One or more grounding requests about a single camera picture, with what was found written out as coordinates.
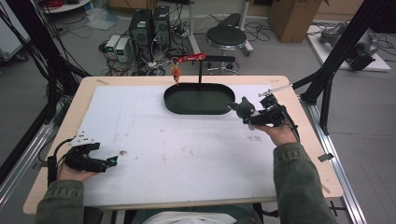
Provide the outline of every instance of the orange object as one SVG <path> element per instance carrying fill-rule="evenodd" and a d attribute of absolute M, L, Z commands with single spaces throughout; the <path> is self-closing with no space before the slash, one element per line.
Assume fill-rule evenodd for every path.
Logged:
<path fill-rule="evenodd" d="M 172 72 L 172 75 L 174 76 L 174 80 L 175 80 L 176 84 L 178 85 L 178 79 L 181 75 L 181 69 L 179 67 L 177 67 L 177 65 L 174 63 L 171 67 L 171 72 Z"/>

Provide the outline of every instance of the hand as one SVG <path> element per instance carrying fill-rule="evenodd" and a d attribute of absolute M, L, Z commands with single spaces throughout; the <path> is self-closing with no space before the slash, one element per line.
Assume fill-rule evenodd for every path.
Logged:
<path fill-rule="evenodd" d="M 83 171 L 73 170 L 63 162 L 61 164 L 61 168 L 58 171 L 58 180 L 77 180 L 80 182 L 84 182 L 91 176 L 97 174 L 98 173 L 95 172 L 83 172 Z"/>
<path fill-rule="evenodd" d="M 283 121 L 278 127 L 268 127 L 266 125 L 255 125 L 256 129 L 270 135 L 271 140 L 277 147 L 287 143 L 297 143 L 297 138 L 288 123 Z"/>

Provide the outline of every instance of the jacket sleeve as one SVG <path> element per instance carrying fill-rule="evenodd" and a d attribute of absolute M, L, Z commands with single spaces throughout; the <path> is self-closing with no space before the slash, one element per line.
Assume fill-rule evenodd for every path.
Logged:
<path fill-rule="evenodd" d="M 274 181 L 281 223 L 337 223 L 318 170 L 302 145 L 289 143 L 274 150 Z"/>
<path fill-rule="evenodd" d="M 84 186 L 76 180 L 58 180 L 49 185 L 37 206 L 36 224 L 82 224 Z"/>

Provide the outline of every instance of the left hand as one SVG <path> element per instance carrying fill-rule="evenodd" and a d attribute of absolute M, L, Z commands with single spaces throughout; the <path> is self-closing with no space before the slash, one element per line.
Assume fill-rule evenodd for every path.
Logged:
<path fill-rule="evenodd" d="M 83 172 L 73 170 L 69 166 L 67 166 L 64 162 L 61 164 L 61 168 L 58 171 L 58 180 L 77 180 L 80 182 L 84 182 L 89 179 L 91 176 L 97 175 L 95 172 Z"/>

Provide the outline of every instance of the black oval tray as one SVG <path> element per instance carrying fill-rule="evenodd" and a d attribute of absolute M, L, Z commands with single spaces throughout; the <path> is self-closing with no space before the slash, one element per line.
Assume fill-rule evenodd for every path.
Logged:
<path fill-rule="evenodd" d="M 171 112 L 185 115 L 222 115 L 231 110 L 227 102 L 235 94 L 227 86 L 215 83 L 179 83 L 163 94 L 165 106 Z"/>

